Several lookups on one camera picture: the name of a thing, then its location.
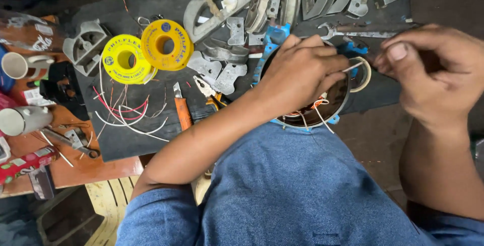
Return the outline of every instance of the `paper cup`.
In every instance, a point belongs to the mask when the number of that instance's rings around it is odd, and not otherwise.
[[[47,76],[54,58],[47,55],[26,56],[9,52],[2,58],[3,72],[16,80],[36,79]]]
[[[9,136],[17,136],[49,125],[52,118],[47,107],[6,108],[0,111],[0,131]]]

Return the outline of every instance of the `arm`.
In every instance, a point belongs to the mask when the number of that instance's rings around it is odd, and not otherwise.
[[[467,116],[484,90],[484,42],[428,25],[382,46],[376,66],[399,80],[400,102],[415,117],[400,158],[407,197],[438,211],[483,220],[484,184],[470,154]],[[438,58],[424,58],[429,51]]]
[[[259,84],[182,132],[152,158],[131,198],[195,180],[247,132],[316,100],[345,78],[340,71],[347,67],[348,59],[324,46],[319,36],[303,41],[289,36]]]

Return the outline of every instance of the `table surface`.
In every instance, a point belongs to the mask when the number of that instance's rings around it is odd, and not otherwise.
[[[8,47],[9,51],[15,51],[18,53],[32,53],[26,50]],[[67,60],[64,54],[50,54],[56,58],[56,61]],[[13,89],[9,93],[9,96],[13,98],[19,105],[27,105],[25,99],[21,95],[23,90],[28,90],[26,83],[28,80],[17,80]],[[94,134],[93,125],[90,121],[81,121],[77,119],[72,113],[69,112],[63,106],[49,106],[54,119],[51,125],[55,131],[64,134],[65,131],[70,129],[60,129],[57,126],[61,124],[76,124],[82,127],[82,131],[89,138],[93,133],[93,140],[90,147],[93,149],[99,149],[99,144],[96,141],[96,135]],[[19,136],[7,136],[6,140],[11,148],[12,157],[18,158],[28,153],[39,150],[48,145],[48,143],[42,138],[39,132],[31,132],[25,135]],[[131,157],[113,162],[103,162],[101,158],[90,159],[88,156],[81,158],[81,152],[73,150],[71,147],[60,143],[57,140],[49,138],[52,144],[55,145],[62,152],[66,158],[74,165],[69,166],[62,158],[59,158],[50,165],[52,173],[52,179],[56,188],[76,186],[96,181],[106,181],[111,179],[118,179],[123,177],[129,177],[133,175],[140,175],[143,172],[143,167],[138,157]],[[32,193],[32,185],[27,175],[20,176],[12,182],[4,185],[3,193],[0,198],[22,195]]]
[[[162,14],[166,19],[183,24],[185,8],[190,0],[126,1],[131,15],[135,18],[138,16],[149,17],[153,14]],[[326,21],[333,23],[389,23],[402,22],[411,18],[409,0],[395,1],[384,9],[377,9],[374,5],[374,1],[369,0],[368,6],[368,14],[359,20],[353,20],[342,15],[324,17],[312,21],[301,21],[301,18],[299,18],[299,24],[295,26],[293,33],[299,36],[309,36],[314,34],[323,35],[324,33],[319,33],[316,27]],[[236,16],[245,17],[245,14],[246,10]],[[119,34],[136,35],[138,31],[138,26],[124,9],[124,3],[122,0],[103,0],[84,5],[75,12],[59,15],[59,19],[61,24],[63,24],[70,32],[75,32],[74,29],[82,22],[95,19],[99,19],[100,23],[114,36]],[[212,37],[227,40],[229,38],[229,30],[227,27],[220,28],[212,34]],[[331,41],[337,44],[341,42],[341,38],[339,40],[333,38]],[[371,55],[376,56],[381,40],[364,39],[364,42],[370,47],[369,58],[371,59]],[[197,45],[196,50],[200,49],[201,45]],[[252,75],[256,64],[257,59],[249,60],[247,63],[248,73],[246,76],[237,79],[235,82],[236,91],[229,95],[230,99],[234,100],[238,98],[246,90],[251,88],[250,84],[252,83]],[[341,115],[351,112],[366,111],[398,102],[400,85],[396,81],[378,74],[376,71],[373,71],[372,73],[370,84],[361,92],[351,94],[347,105],[340,113]],[[188,68],[176,72],[159,71],[154,78],[155,80],[146,85],[130,85],[128,88],[129,106],[136,107],[141,105],[149,95],[147,116],[151,116],[153,113],[160,110],[164,104],[165,98],[167,103],[165,110],[158,117],[153,119],[144,118],[134,125],[134,127],[142,131],[151,131],[158,128],[168,117],[166,125],[154,135],[170,140],[181,132],[174,104],[174,94],[172,91],[172,87],[177,81],[180,83],[183,97],[187,99],[188,108],[194,122],[212,114],[213,111],[211,107],[205,105],[205,97],[198,91],[193,82],[192,76],[195,74],[197,74],[195,71]],[[77,77],[88,113],[93,122],[94,130],[96,131],[96,134],[99,134],[104,123],[96,117],[94,112],[97,111],[100,113],[104,119],[107,119],[108,117],[108,111],[102,106],[101,102],[93,100],[96,96],[93,87],[99,89],[99,76],[85,77],[78,73]],[[109,76],[104,70],[103,83],[104,91],[108,94],[106,99],[110,100],[111,90],[113,90],[112,99],[117,100],[124,85],[117,82],[111,83]],[[112,117],[109,121],[117,122]],[[160,150],[165,144],[166,142],[164,141],[137,134],[128,128],[112,126],[106,126],[99,138],[99,145],[104,161],[154,153]]]

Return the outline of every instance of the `orange table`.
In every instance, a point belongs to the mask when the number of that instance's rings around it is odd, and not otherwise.
[[[9,51],[15,51],[18,53],[35,53],[32,51],[12,47],[7,47],[7,49]],[[62,53],[52,53],[50,55],[54,56],[57,62],[68,60],[67,57]],[[26,105],[25,99],[23,98],[21,93],[23,90],[29,89],[26,86],[26,83],[28,81],[29,80],[17,80],[14,88],[9,94],[9,96],[17,101],[19,105]],[[99,144],[96,141],[96,135],[94,133],[91,121],[80,121],[63,106],[49,106],[49,109],[52,111],[52,114],[54,116],[51,125],[54,127],[55,131],[64,134],[65,131],[68,131],[72,128],[60,129],[57,128],[58,125],[82,123],[78,126],[81,127],[82,131],[86,134],[88,139],[90,138],[91,133],[93,133],[93,140],[89,147],[99,150]],[[44,139],[40,140],[36,136],[42,138],[39,132],[32,132],[19,136],[7,136],[6,139],[8,144],[10,145],[12,152],[11,158],[13,159],[26,155],[48,145]],[[59,141],[56,141],[53,138],[49,138],[49,140],[74,165],[74,167],[69,166],[69,164],[65,162],[62,158],[59,158],[57,161],[52,162],[52,164],[50,165],[50,170],[56,188],[70,187],[96,181],[106,181],[129,177],[133,175],[140,175],[143,171],[142,164],[137,156],[112,162],[103,162],[101,157],[97,159],[91,159],[85,155],[81,158],[81,152],[73,150],[71,147],[65,144],[61,144]],[[28,176],[23,175],[13,180],[12,182],[4,185],[3,193],[2,195],[0,195],[0,197],[9,197],[21,194],[28,194],[32,192],[32,185],[30,183],[30,180],[28,179]]]

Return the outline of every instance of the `black workbench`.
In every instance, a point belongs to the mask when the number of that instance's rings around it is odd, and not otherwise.
[[[130,12],[135,17],[148,17],[153,14],[162,14],[166,19],[174,20],[180,24],[183,24],[185,8],[189,1],[190,0],[127,0]],[[353,20],[337,15],[312,21],[304,21],[300,22],[294,28],[293,33],[299,36],[309,36],[313,34],[323,35],[324,33],[319,33],[316,27],[326,21],[333,23],[338,21],[341,23],[388,23],[402,22],[405,21],[405,19],[411,18],[409,0],[395,1],[388,7],[380,10],[375,8],[373,0],[369,0],[368,5],[370,8],[368,14],[360,20]],[[236,16],[245,17],[245,14],[246,11],[243,11]],[[103,0],[97,3],[88,4],[76,11],[71,11],[68,16],[64,15],[60,19],[61,23],[71,30],[84,21],[99,19],[101,24],[114,36],[119,34],[136,35],[138,32],[138,26],[124,10],[122,0]],[[214,33],[212,37],[226,41],[229,38],[229,30],[227,27],[221,28]],[[332,42],[337,44],[341,42],[341,40],[334,38]],[[375,56],[378,53],[378,47],[381,40],[365,39],[364,42],[369,45],[369,54]],[[251,88],[250,84],[252,83],[252,75],[256,64],[257,59],[249,60],[247,75],[237,79],[235,84],[236,91],[231,94],[229,98],[234,100],[244,94],[247,89]],[[168,103],[164,112],[158,117],[153,119],[144,118],[134,125],[134,127],[142,131],[151,131],[158,128],[165,118],[168,117],[166,125],[154,135],[170,140],[181,132],[176,107],[173,101],[173,84],[177,81],[180,83],[183,97],[187,99],[187,104],[194,122],[212,114],[213,111],[211,107],[205,105],[205,97],[198,91],[193,82],[192,76],[195,74],[197,73],[189,68],[176,72],[159,71],[155,77],[158,81],[151,81],[146,85],[130,85],[128,88],[129,106],[135,107],[142,104],[146,97],[150,95],[147,116],[151,116],[154,112],[162,108],[165,99],[165,89],[166,102]],[[99,89],[99,76],[85,77],[78,73],[77,78],[84,96],[86,107],[93,122],[94,130],[96,131],[96,134],[99,135],[104,123],[98,119],[94,111],[98,111],[104,119],[108,116],[108,111],[102,106],[101,102],[93,99],[96,96],[93,86]],[[104,91],[107,94],[107,100],[109,100],[111,87],[113,86],[109,80],[110,77],[103,70],[103,85]],[[123,87],[124,85],[114,82],[113,102],[114,100],[117,100]],[[395,104],[398,102],[399,93],[400,85],[397,82],[373,71],[370,84],[361,92],[351,94],[347,105],[340,115]],[[109,121],[114,122],[115,120],[111,117]],[[166,143],[167,142],[150,138],[146,135],[137,134],[128,128],[112,126],[106,126],[99,138],[101,154],[104,161],[112,161],[130,156],[157,152]]]

